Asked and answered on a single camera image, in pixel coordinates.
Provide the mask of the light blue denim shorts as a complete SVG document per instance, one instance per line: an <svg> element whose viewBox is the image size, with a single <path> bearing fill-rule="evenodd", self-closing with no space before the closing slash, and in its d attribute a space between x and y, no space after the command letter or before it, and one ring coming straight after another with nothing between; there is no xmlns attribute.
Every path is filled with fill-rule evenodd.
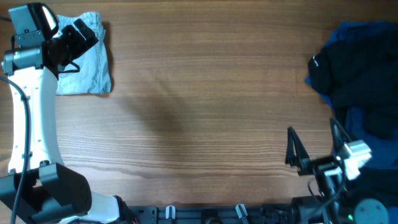
<svg viewBox="0 0 398 224"><path fill-rule="evenodd" d="M98 12L85 12L78 17L58 16L59 28L73 25L81 19L94 33L98 43L73 62L80 67L78 73L61 73L59 75L57 95L94 94L103 95L112 90L109 74L108 56L104 43L106 29Z"/></svg>

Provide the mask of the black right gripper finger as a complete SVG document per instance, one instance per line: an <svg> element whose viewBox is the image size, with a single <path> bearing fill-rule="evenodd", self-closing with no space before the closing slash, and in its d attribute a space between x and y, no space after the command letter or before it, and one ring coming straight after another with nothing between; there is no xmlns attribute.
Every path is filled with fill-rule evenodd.
<svg viewBox="0 0 398 224"><path fill-rule="evenodd" d="M330 128L334 149L340 149L343 147L344 143L353 141L353 135L350 134L336 118L330 119Z"/></svg>
<svg viewBox="0 0 398 224"><path fill-rule="evenodd" d="M310 157L292 126L287 128L285 164L291 167L298 167L300 170L306 170L310 165Z"/></svg>

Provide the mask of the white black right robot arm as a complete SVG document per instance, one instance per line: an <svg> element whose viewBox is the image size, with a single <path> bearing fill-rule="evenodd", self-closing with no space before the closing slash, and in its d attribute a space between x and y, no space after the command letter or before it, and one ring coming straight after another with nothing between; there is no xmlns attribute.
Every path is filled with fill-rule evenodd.
<svg viewBox="0 0 398 224"><path fill-rule="evenodd" d="M311 159L293 127L285 163L312 176L319 194L293 198L290 223L397 223L397 171L371 169L371 148L332 118L332 154Z"/></svg>

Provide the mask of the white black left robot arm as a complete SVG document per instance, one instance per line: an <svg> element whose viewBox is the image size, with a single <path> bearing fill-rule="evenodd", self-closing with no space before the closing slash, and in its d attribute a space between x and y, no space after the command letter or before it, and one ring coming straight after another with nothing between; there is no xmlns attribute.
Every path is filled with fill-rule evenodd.
<svg viewBox="0 0 398 224"><path fill-rule="evenodd" d="M65 166L55 125L55 94L62 67L92 48L95 33L81 20L60 36L24 30L27 44L8 50L4 81L13 92L14 140L1 202L26 223L138 223L118 196L97 194L87 179Z"/></svg>

